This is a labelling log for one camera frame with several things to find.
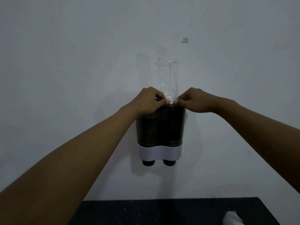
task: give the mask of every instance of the finger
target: finger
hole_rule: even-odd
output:
[[[170,102],[171,102],[170,100],[166,100],[166,99],[159,100],[159,101],[156,102],[157,108],[160,108],[161,106],[168,105],[168,104],[170,104]]]
[[[174,104],[174,105],[176,105],[176,106],[181,106],[181,107],[185,107],[185,108],[188,107],[188,103],[189,103],[189,101],[185,101],[185,100],[174,100],[174,101],[173,101],[173,104]]]
[[[190,99],[190,90],[187,90],[182,95],[178,96],[179,100],[189,100]]]
[[[150,87],[150,88],[154,91],[156,97],[160,98],[161,100],[166,99],[165,95],[161,91],[159,91],[159,90],[157,90],[156,88],[153,88],[153,87]]]

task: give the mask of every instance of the forearm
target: forearm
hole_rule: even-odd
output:
[[[224,118],[286,181],[300,192],[300,130],[218,98]]]
[[[67,224],[137,115],[122,107],[36,163],[0,194],[3,224]]]

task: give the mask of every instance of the dark mark on wall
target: dark mark on wall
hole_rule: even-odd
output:
[[[182,38],[182,43],[188,43],[188,38]]]

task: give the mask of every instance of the white holder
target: white holder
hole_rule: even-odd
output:
[[[178,147],[155,146],[142,147],[137,144],[137,155],[141,160],[169,160],[176,161],[181,157],[182,144]]]

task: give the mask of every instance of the wall-mounted holder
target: wall-mounted holder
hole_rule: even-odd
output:
[[[145,166],[163,160],[173,166],[181,157],[185,108],[167,105],[137,119],[137,155]]]

